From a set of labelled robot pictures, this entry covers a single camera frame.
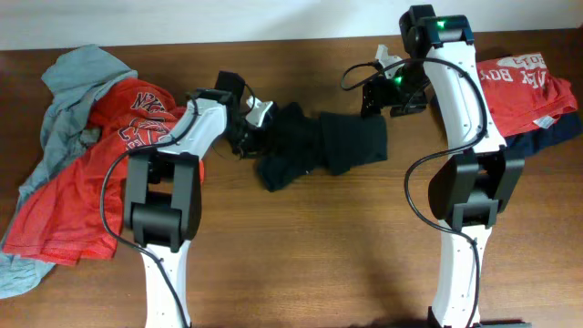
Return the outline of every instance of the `red t-shirt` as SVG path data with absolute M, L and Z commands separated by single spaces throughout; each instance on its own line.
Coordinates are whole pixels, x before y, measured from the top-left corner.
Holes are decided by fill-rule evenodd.
M 117 242 L 99 216 L 107 169 L 125 150 L 168 134 L 184 111 L 166 90 L 150 83 L 128 78 L 113 86 L 93 106 L 87 124 L 102 128 L 100 141 L 30 197 L 15 217 L 4 252 L 65 265 L 80 258 L 110 259 Z M 115 233 L 122 226 L 127 165 L 122 160 L 107 185 L 107 223 Z
M 505 57 L 477 64 L 492 119 L 504 137 L 542 127 L 577 110 L 570 83 L 552 77 L 540 54 Z

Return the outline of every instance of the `wood grain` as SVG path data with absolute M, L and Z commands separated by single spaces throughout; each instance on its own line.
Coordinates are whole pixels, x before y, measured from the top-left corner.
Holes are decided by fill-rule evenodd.
M 357 113 L 360 91 L 342 92 L 348 66 L 385 43 L 405 57 L 397 36 L 332 40 L 121 46 L 107 51 L 166 88 L 179 103 L 212 87 L 219 70 L 240 73 L 261 99 L 318 112 Z M 478 57 L 542 52 L 551 73 L 583 97 L 581 30 L 476 35 Z M 38 135 L 51 95 L 42 73 L 67 50 L 0 52 L 0 230 L 12 217 L 17 186 L 39 161 Z M 358 77 L 368 72 L 358 72 Z M 403 176 L 445 147 L 431 111 L 388 118 L 389 160 L 340 177 L 323 170 L 269 193 L 252 161 L 205 158 L 203 218 L 189 253 L 188 300 L 205 327 L 342 327 L 426 316 L 435 295 L 439 234 L 417 220 Z M 499 216 L 484 263 L 485 320 L 523 318 L 536 327 L 583 320 L 583 139 L 528 159 Z M 218 151 L 227 154 L 223 141 Z M 428 212 L 429 179 L 443 161 L 415 173 L 412 192 Z M 0 300 L 1 327 L 143 327 L 141 259 L 119 248 L 113 261 L 58 267 L 33 291 Z

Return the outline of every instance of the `white bracket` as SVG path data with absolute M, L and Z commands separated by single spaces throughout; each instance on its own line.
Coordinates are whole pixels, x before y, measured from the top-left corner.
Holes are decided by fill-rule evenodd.
M 379 45 L 376 49 L 376 60 L 379 61 L 383 68 L 388 67 L 392 63 L 396 63 L 401 60 L 399 56 L 389 56 L 389 48 L 385 45 Z M 388 79 L 391 79 L 396 74 L 397 70 L 401 68 L 404 64 L 399 65 L 397 67 L 393 67 L 386 72 L 384 72 L 384 76 Z
M 247 99 L 247 106 L 251 108 L 249 114 L 247 114 L 247 121 L 254 127 L 261 128 L 263 121 L 265 119 L 265 114 L 273 106 L 273 101 L 262 102 L 261 100 L 254 98 L 255 104 L 253 105 L 253 96 Z

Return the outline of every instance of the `white wall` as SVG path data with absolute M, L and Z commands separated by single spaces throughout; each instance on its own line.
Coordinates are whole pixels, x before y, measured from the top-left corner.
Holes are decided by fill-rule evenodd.
M 583 23 L 583 0 L 0 0 L 0 49 L 396 35 L 427 3 L 475 31 Z

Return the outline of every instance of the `black cloth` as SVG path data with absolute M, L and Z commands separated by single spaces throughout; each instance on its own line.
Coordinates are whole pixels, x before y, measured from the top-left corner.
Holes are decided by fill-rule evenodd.
M 275 114 L 265 142 L 266 156 L 257 171 L 269 191 L 281 190 L 318 167 L 339 175 L 387 159 L 383 117 L 322 113 L 313 119 L 305 117 L 297 103 Z
M 275 114 L 265 143 L 267 156 L 260 159 L 257 171 L 269 191 L 280 190 L 323 165 L 320 123 L 305 117 L 297 103 Z
M 328 169 L 333 175 L 351 167 L 387 160 L 384 117 L 322 113 L 322 138 Z
M 549 128 L 538 128 L 527 133 L 506 137 L 506 144 L 508 149 L 517 150 L 524 157 L 529 157 L 546 147 L 571 140 L 580 135 L 582 131 L 578 113 L 569 113 L 561 116 L 558 122 Z

